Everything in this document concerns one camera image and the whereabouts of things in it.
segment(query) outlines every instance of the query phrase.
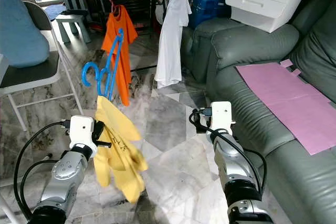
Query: yellow cloth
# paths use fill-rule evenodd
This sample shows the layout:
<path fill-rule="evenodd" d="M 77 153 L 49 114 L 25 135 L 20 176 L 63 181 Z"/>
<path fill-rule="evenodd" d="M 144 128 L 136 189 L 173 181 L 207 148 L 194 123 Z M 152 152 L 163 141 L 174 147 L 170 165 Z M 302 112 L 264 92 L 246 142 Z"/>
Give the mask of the yellow cloth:
<path fill-rule="evenodd" d="M 110 184 L 110 170 L 118 187 L 126 199 L 135 203 L 145 186 L 139 171 L 148 165 L 141 152 L 130 141 L 141 139 L 137 128 L 108 99 L 98 96 L 96 120 L 105 124 L 100 141 L 111 142 L 111 148 L 98 147 L 94 157 L 94 168 L 101 186 Z"/>

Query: red hanger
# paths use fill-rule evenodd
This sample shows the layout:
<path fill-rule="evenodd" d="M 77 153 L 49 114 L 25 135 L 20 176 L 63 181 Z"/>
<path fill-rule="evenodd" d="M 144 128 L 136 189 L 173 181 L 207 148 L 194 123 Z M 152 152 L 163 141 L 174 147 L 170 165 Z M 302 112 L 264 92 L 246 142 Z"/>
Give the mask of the red hanger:
<path fill-rule="evenodd" d="M 115 5 L 114 5 L 114 3 L 113 3 L 112 0 L 109 0 L 109 1 L 110 1 L 110 3 L 111 3 L 111 12 L 113 13 L 113 12 L 116 11 L 116 7 L 115 7 Z"/>
<path fill-rule="evenodd" d="M 111 3 L 111 13 L 115 14 L 117 11 L 120 11 L 120 6 L 115 5 L 112 0 L 109 0 Z"/>

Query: blue cushion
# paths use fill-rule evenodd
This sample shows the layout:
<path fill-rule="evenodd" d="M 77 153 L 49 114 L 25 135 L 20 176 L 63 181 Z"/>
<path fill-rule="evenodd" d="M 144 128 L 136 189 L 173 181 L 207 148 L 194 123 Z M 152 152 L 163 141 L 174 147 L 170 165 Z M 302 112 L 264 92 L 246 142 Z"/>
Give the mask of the blue cushion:
<path fill-rule="evenodd" d="M 30 67 L 49 56 L 49 43 L 35 27 L 21 0 L 0 0 L 0 54 L 16 68 Z"/>
<path fill-rule="evenodd" d="M 44 11 L 47 13 L 49 19 L 52 21 L 66 9 L 67 8 L 64 5 L 49 5 L 47 8 L 45 8 Z"/>

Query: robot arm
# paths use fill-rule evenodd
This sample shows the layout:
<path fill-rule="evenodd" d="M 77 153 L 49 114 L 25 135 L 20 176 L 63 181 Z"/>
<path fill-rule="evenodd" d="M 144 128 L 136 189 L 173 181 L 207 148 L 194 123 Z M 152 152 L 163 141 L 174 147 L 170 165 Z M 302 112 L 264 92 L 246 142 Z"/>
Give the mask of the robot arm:
<path fill-rule="evenodd" d="M 111 143 L 97 141 L 104 124 L 88 116 L 75 115 L 69 121 L 70 148 L 53 166 L 51 179 L 34 209 L 29 224 L 63 224 L 69 216 L 82 183 L 88 160 L 97 152 L 97 145 L 111 147 Z"/>
<path fill-rule="evenodd" d="M 230 224 L 273 223 L 267 208 L 261 202 L 260 183 L 256 170 L 244 154 L 242 146 L 234 139 L 231 131 L 232 114 L 230 102 L 213 102 L 211 108 L 194 110 L 191 122 L 198 128 L 197 114 L 212 116 L 206 136 L 213 143 L 215 162 L 220 182 L 228 204 Z"/>

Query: blue mat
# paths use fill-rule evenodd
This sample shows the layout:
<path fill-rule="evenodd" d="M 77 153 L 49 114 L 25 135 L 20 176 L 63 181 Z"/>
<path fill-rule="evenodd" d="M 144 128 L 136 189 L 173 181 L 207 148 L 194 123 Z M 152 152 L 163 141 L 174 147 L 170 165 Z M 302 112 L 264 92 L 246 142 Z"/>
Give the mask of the blue mat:
<path fill-rule="evenodd" d="M 66 7 L 64 5 L 50 5 L 45 9 L 51 21 L 53 21 L 57 17 L 57 15 L 64 10 L 66 10 Z"/>

